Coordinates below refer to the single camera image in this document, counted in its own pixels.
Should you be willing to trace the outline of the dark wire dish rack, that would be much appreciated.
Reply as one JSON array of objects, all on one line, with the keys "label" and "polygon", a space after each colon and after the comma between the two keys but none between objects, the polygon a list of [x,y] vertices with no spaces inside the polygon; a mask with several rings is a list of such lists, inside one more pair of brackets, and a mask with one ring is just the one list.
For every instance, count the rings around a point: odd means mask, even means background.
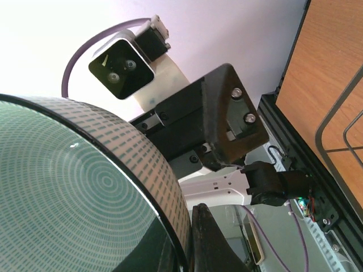
[{"label": "dark wire dish rack", "polygon": [[362,68],[328,110],[315,132],[315,146],[338,182],[362,174]]}]

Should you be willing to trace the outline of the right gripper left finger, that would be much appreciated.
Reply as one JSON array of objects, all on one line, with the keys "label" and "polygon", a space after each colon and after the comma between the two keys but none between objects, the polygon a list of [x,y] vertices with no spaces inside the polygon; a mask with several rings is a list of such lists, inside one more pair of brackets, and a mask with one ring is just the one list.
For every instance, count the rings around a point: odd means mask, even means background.
[{"label": "right gripper left finger", "polygon": [[170,238],[155,218],[138,245],[121,261],[115,272],[180,271]]}]

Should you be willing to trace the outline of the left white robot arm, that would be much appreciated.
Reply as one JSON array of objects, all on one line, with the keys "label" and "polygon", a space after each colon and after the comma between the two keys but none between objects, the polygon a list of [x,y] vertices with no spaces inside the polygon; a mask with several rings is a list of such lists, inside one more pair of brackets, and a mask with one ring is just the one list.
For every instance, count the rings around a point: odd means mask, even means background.
[{"label": "left white robot arm", "polygon": [[144,114],[132,123],[181,179],[188,206],[282,206],[311,195],[313,181],[302,171],[244,164],[269,135],[230,64],[193,83],[162,74],[135,97]]}]

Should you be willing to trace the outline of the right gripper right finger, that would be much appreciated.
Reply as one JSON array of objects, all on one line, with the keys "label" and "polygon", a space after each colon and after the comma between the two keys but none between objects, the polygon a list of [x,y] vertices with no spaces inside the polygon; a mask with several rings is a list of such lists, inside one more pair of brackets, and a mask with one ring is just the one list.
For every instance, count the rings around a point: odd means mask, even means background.
[{"label": "right gripper right finger", "polygon": [[193,207],[192,235],[194,271],[249,271],[226,241],[204,203]]}]

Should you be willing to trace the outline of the light green ceramic bowl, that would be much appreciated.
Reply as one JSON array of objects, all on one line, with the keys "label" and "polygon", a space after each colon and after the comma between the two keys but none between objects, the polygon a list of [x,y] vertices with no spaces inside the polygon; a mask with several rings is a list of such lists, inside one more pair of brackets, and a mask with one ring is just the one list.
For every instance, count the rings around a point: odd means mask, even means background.
[{"label": "light green ceramic bowl", "polygon": [[192,271],[182,190],[144,134],[87,103],[1,95],[2,271],[114,271],[155,218]]}]

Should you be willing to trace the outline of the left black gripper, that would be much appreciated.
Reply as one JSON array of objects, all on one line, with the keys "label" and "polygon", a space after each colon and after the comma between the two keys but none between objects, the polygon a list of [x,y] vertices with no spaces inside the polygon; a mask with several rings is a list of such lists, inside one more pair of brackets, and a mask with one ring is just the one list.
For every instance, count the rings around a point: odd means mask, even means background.
[{"label": "left black gripper", "polygon": [[252,100],[229,63],[130,123],[161,152],[178,179],[235,164],[269,141]]}]

